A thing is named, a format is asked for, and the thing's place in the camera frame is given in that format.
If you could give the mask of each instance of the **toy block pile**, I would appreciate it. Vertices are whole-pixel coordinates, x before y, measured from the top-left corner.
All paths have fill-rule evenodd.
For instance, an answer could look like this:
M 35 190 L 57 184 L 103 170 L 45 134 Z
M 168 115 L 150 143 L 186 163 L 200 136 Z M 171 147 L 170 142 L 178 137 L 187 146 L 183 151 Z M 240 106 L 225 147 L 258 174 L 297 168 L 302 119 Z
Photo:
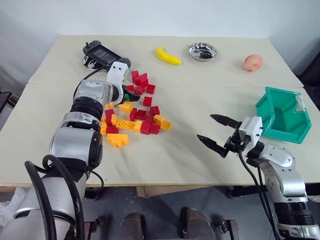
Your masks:
M 138 71 L 132 71 L 131 76 L 133 85 L 127 86 L 125 88 L 127 91 L 140 95 L 144 93 L 155 94 L 156 85 L 149 84 L 147 73 L 139 75 Z M 100 133 L 106 135 L 107 142 L 113 147 L 121 148 L 129 143 L 129 135 L 119 134 L 119 129 L 145 135 L 158 134 L 160 129 L 169 131 L 172 123 L 161 116 L 159 107 L 152 106 L 152 103 L 153 98 L 151 96 L 144 96 L 142 105 L 149 107 L 149 111 L 137 109 L 132 101 L 118 104 L 118 109 L 129 114 L 130 120 L 118 119 L 114 111 L 116 105 L 106 104 L 105 107 L 109 109 L 104 111 L 105 118 L 101 119 Z

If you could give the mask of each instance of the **table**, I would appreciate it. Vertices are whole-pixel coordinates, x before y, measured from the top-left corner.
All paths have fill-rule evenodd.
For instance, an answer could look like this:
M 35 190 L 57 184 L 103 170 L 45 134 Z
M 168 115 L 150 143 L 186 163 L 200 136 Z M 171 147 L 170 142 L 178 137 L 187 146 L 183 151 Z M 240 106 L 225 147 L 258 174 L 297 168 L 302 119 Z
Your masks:
M 206 148 L 196 135 L 210 137 L 223 145 L 234 130 L 218 124 L 209 114 L 222 114 L 238 121 L 254 116 L 255 103 L 263 96 L 264 86 L 302 93 L 312 127 L 302 144 L 265 137 L 261 141 L 290 150 L 305 182 L 320 182 L 320 113 L 269 40 L 60 36 L 0 132 L 1 186 L 31 183 L 24 161 L 41 165 L 42 157 L 48 154 L 49 142 L 71 108 L 75 87 L 88 74 L 81 66 L 81 49 L 85 41 L 91 40 L 100 40 L 120 55 L 129 57 L 132 70 L 148 72 L 150 82 L 157 86 L 154 104 L 159 105 L 161 115 L 172 122 L 171 130 L 159 135 L 129 132 L 130 144 L 120 149 L 107 144 L 104 138 L 102 162 L 96 171 L 103 177 L 105 186 L 253 184 L 234 153 L 223 159 Z M 153 56 L 159 44 L 166 43 L 169 52 L 180 56 L 184 45 L 196 41 L 214 43 L 220 57 L 202 64 L 186 55 L 181 57 L 183 65 L 171 66 Z M 236 51 L 232 46 L 238 43 L 241 47 Z M 181 45 L 179 49 L 174 47 L 178 44 Z M 245 72 L 232 64 L 251 53 L 264 56 L 265 66 L 259 71 Z M 281 76 L 281 81 L 275 80 L 275 72 Z M 104 80 L 106 74 L 100 72 L 94 78 Z M 124 84 L 130 83 L 127 77 Z M 135 106 L 145 109 L 141 102 L 136 102 Z M 125 113 L 120 117 L 129 118 Z M 99 180 L 91 177 L 87 183 L 97 186 Z

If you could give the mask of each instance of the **peach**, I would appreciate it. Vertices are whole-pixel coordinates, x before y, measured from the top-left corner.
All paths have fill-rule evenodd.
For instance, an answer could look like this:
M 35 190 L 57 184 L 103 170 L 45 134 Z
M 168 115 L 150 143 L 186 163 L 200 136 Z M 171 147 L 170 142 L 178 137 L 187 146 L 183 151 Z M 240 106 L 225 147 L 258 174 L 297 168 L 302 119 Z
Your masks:
M 249 72 L 254 72 L 262 66 L 263 61 L 264 59 L 260 55 L 250 55 L 244 60 L 243 69 Z

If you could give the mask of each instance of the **floor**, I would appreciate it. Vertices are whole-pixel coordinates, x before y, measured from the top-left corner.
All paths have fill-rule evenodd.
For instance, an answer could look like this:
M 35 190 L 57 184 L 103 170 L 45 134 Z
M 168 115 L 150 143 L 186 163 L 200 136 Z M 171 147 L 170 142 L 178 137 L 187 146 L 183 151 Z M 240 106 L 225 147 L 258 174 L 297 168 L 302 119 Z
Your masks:
M 105 216 L 104 224 L 92 240 L 115 239 L 124 217 L 132 212 L 145 216 L 146 240 L 178 238 L 179 215 L 182 207 L 201 211 L 208 221 L 234 219 L 238 224 L 240 240 L 273 240 L 271 227 L 257 194 L 229 199 L 224 195 L 225 187 L 205 187 L 183 192 L 169 193 L 149 198 L 137 197 L 135 187 L 106 188 L 99 200 L 84 200 L 85 221 L 94 221 Z M 10 199 L 9 194 L 0 193 L 0 202 Z M 310 201 L 314 220 L 320 223 L 320 203 Z M 229 240 L 228 233 L 216 233 L 217 240 Z

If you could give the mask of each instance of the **white wall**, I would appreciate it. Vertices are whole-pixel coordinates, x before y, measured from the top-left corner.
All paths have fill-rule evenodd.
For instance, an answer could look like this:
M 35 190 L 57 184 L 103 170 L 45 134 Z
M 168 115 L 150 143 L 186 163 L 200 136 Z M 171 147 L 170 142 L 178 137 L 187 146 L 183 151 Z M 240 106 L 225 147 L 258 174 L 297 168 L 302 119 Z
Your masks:
M 300 74 L 320 49 L 320 1 L 0 0 L 0 86 L 21 91 L 58 34 L 268 37 Z

